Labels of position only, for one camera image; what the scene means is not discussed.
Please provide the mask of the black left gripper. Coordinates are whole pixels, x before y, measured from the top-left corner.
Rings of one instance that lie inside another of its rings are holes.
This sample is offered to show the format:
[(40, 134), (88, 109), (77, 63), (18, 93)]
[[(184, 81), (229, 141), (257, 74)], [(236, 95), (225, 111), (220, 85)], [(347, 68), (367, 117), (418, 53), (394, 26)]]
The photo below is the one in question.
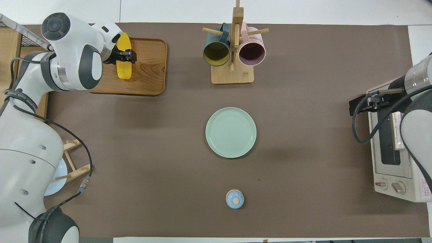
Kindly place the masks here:
[(117, 46), (114, 46), (111, 50), (110, 56), (105, 58), (102, 63), (116, 65), (117, 61), (127, 61), (134, 64), (136, 62), (136, 53), (132, 49), (122, 50)]

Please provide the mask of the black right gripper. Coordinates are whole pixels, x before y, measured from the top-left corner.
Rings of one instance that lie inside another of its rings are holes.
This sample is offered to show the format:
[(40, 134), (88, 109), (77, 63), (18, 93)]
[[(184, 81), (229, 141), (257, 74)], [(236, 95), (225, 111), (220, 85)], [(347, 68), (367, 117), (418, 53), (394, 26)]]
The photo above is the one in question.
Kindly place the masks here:
[(357, 114), (363, 112), (377, 112), (380, 109), (384, 109), (392, 106), (396, 101), (404, 96), (404, 89), (381, 89), (367, 94), (360, 95), (354, 98), (349, 103), (350, 116), (354, 116), (356, 108), (359, 104)]

